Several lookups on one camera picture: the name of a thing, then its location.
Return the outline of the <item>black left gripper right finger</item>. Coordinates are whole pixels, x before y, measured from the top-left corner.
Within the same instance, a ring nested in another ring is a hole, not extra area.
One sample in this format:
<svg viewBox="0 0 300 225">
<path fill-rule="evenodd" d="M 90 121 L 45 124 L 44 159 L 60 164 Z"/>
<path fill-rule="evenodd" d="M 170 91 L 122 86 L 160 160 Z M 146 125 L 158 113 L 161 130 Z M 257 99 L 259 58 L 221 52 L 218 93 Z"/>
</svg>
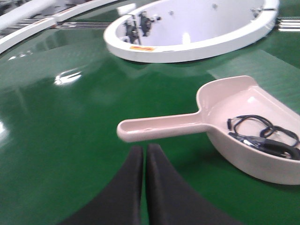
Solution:
<svg viewBox="0 0 300 225">
<path fill-rule="evenodd" d="M 159 144 L 149 144 L 146 154 L 146 199 L 151 225 L 241 224 L 190 187 Z"/>
</svg>

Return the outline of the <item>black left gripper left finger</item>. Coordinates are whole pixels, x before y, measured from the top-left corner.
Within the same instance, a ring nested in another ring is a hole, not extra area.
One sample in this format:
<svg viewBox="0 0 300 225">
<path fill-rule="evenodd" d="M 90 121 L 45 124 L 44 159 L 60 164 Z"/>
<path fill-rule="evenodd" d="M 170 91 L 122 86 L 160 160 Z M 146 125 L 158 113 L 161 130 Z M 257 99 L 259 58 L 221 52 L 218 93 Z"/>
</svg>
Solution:
<svg viewBox="0 0 300 225">
<path fill-rule="evenodd" d="M 89 203 L 62 225 L 139 225 L 143 148 L 133 146 L 115 176 Z"/>
</svg>

